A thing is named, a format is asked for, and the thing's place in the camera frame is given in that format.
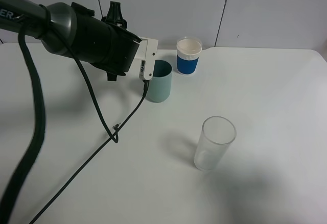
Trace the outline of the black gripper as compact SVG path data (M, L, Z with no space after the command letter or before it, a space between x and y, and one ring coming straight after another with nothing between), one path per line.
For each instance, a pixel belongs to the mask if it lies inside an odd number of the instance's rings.
M141 39L129 32L121 13L120 2L110 2L108 13L101 20L94 11L72 3L77 28L71 48L79 60L106 71L107 81L124 77L136 55Z

